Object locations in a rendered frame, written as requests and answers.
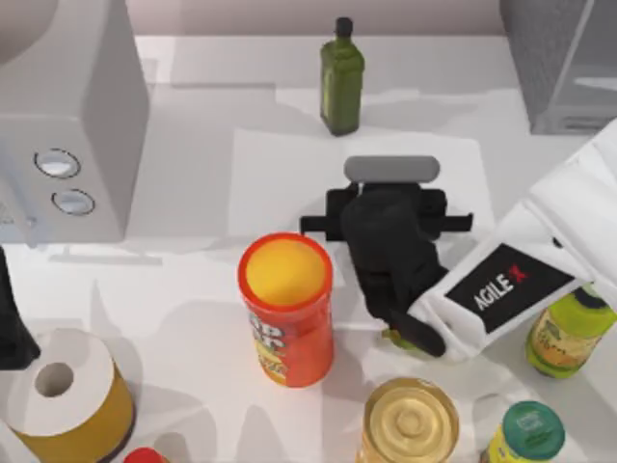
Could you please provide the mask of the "pale grey rounded box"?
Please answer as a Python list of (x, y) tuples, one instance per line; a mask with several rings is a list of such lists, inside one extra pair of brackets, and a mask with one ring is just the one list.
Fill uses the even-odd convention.
[(344, 175), (358, 183), (426, 183), (440, 171), (440, 162), (430, 155), (350, 156), (343, 165)]

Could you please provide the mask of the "orange tube can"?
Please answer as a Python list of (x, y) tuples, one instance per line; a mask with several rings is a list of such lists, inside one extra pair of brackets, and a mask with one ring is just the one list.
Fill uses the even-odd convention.
[(325, 249), (296, 232), (266, 234), (243, 253), (237, 283), (264, 373), (288, 388), (320, 381), (334, 359), (334, 270)]

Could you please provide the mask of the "small yellow-green object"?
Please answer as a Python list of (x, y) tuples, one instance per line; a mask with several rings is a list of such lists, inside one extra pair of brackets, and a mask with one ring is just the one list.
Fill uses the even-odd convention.
[(381, 336), (385, 340), (389, 340), (393, 345), (404, 350), (413, 350), (415, 346), (412, 343), (404, 340), (397, 330), (384, 329)]

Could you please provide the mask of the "golden tin can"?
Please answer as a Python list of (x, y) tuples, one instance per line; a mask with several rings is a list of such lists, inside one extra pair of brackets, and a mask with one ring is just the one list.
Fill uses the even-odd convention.
[(355, 463), (447, 463), (459, 427), (442, 389), (419, 378), (393, 378), (365, 403)]

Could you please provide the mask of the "yellow-green bottle with black cap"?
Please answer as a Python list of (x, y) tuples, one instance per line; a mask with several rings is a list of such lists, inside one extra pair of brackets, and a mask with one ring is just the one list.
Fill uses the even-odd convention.
[(546, 376), (569, 378), (616, 322), (617, 313), (591, 285), (583, 285), (538, 316), (526, 338), (525, 357)]

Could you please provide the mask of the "small microwave knob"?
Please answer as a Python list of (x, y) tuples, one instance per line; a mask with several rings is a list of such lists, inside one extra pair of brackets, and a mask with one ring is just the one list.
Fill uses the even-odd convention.
[(71, 216), (85, 216), (95, 209), (93, 197), (79, 189), (54, 193), (51, 201), (60, 211)]

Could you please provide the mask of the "pale microwave oven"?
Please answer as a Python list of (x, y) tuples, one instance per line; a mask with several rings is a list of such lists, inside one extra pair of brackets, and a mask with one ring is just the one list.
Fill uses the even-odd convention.
[[(149, 115), (125, 0), (0, 0), (0, 244), (118, 242), (131, 211)], [(75, 177), (36, 152), (67, 150)], [(79, 189), (95, 209), (51, 201)]]

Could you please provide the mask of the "large microwave knob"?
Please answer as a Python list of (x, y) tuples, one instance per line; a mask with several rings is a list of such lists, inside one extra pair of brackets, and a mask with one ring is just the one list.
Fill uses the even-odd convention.
[(75, 177), (81, 171), (80, 161), (67, 150), (36, 152), (34, 163), (43, 174), (52, 178), (67, 179)]

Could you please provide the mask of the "yellow bottle with green lid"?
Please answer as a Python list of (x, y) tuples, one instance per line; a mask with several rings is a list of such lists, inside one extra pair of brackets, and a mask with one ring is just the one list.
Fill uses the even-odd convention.
[(565, 439), (563, 422), (549, 406), (519, 401), (506, 411), (478, 463), (550, 463)]

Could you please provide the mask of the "red cap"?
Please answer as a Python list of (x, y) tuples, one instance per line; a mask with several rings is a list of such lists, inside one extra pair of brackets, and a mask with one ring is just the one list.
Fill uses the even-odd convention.
[(130, 451), (122, 463), (170, 463), (170, 461), (154, 448), (140, 447)]

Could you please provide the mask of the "white and yellow paper roll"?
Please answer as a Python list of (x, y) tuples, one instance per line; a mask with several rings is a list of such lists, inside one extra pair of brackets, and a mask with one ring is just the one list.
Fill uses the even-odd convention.
[(0, 371), (0, 421), (41, 463), (101, 463), (122, 447), (135, 418), (111, 352), (74, 328), (37, 342), (30, 366)]

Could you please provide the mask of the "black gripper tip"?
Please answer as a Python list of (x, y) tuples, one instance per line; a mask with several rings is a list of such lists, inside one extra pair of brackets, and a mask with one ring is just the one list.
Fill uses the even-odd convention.
[(40, 356), (13, 297), (9, 267), (0, 246), (0, 371), (24, 370)]

